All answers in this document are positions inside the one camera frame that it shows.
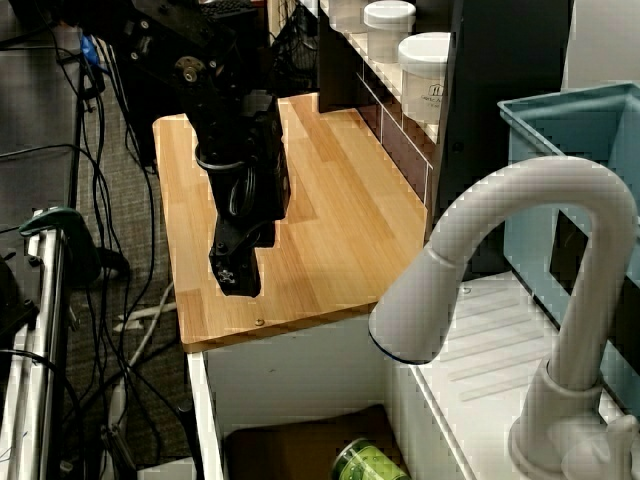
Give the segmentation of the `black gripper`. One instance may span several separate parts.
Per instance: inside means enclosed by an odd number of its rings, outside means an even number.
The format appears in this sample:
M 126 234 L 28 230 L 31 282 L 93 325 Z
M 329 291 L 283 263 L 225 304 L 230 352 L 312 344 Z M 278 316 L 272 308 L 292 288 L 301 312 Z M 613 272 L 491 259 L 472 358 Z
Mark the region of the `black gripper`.
M 217 210 L 209 260 L 226 296 L 261 291 L 255 248 L 274 246 L 290 197 L 282 135 L 277 98 L 253 91 L 240 102 L 229 148 L 209 171 Z

